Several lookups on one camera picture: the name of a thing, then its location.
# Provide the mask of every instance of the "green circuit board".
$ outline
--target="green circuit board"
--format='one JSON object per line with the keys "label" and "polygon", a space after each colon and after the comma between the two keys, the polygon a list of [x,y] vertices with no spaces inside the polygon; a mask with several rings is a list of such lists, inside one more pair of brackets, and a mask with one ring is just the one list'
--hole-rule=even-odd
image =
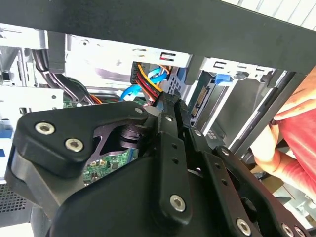
{"label": "green circuit board", "polygon": [[83,170],[84,185],[93,183],[136,158],[137,150],[128,149],[121,155],[107,156],[88,164]]}

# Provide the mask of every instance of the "black mount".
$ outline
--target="black mount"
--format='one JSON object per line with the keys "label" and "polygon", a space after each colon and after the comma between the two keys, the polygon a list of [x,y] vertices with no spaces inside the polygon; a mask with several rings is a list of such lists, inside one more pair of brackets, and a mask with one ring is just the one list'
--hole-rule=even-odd
{"label": "black mount", "polygon": [[[119,102],[19,120],[6,179],[53,220],[48,237],[288,236],[284,224],[309,236],[234,154],[209,148],[179,97],[162,93],[146,110]],[[40,134],[39,122],[55,131]],[[83,186],[88,160],[127,148],[139,158]]]}

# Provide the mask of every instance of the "yellow wire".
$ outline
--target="yellow wire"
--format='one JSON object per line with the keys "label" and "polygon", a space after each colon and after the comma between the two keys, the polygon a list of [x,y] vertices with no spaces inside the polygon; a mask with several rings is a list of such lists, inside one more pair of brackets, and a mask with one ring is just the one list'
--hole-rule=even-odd
{"label": "yellow wire", "polygon": [[164,69],[167,72],[167,75],[170,74],[170,71],[163,65],[158,64],[158,66],[160,66],[162,69]]}
{"label": "yellow wire", "polygon": [[143,68],[140,66],[140,64],[138,64],[138,68],[139,68],[139,70],[140,70],[140,73],[141,73],[141,74],[143,75],[143,77],[145,78],[145,80],[146,80],[150,85],[152,85],[157,91],[162,92],[162,90],[161,90],[158,86],[156,86],[151,80],[149,80],[148,76],[146,76],[146,74],[145,74]]}

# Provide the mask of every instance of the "black wire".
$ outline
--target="black wire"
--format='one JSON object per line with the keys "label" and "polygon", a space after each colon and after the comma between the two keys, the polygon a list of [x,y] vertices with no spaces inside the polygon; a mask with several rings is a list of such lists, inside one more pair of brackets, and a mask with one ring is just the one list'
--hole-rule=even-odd
{"label": "black wire", "polygon": [[[72,101],[79,102],[79,100],[83,99],[89,104],[95,104],[95,102],[92,100],[87,89],[79,81],[75,79],[71,80],[62,74],[54,74],[54,73],[49,72],[48,55],[47,55],[46,49],[32,50],[32,54],[33,54],[33,58],[34,58],[37,70],[41,73],[41,75],[43,76],[43,78],[45,79],[49,87],[63,89],[66,92],[65,97]],[[75,88],[73,85],[69,84],[67,80],[75,84],[74,85]]]}
{"label": "black wire", "polygon": [[156,92],[157,95],[160,94],[160,91],[158,91],[156,88],[154,88],[150,83],[147,83],[147,80],[143,77],[143,75],[141,74],[140,70],[138,69],[138,73],[140,74],[140,76],[142,77],[142,79],[146,82],[146,84],[151,88],[151,90],[153,90],[154,92]]}

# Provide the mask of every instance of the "cable bundle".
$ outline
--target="cable bundle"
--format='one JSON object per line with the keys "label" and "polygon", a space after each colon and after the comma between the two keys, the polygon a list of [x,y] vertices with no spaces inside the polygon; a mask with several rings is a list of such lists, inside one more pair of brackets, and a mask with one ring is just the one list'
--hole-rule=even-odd
{"label": "cable bundle", "polygon": [[41,73],[48,86],[65,91],[65,98],[82,104],[101,104],[102,102],[89,94],[78,80],[68,78],[62,74],[51,73],[48,69],[48,55],[46,49],[32,50],[36,69]]}
{"label": "cable bundle", "polygon": [[163,69],[163,73],[156,78],[153,78],[153,80],[150,80],[151,77],[160,72],[160,68],[152,70],[147,76],[142,66],[138,64],[138,70],[136,72],[136,83],[138,85],[132,85],[127,88],[123,92],[120,100],[124,100],[124,97],[128,94],[137,94],[142,89],[152,101],[155,101],[158,98],[159,94],[162,92],[162,89],[155,85],[155,83],[161,82],[162,80],[166,79],[168,74],[170,74],[170,71],[165,66],[159,66],[161,67],[161,69]]}

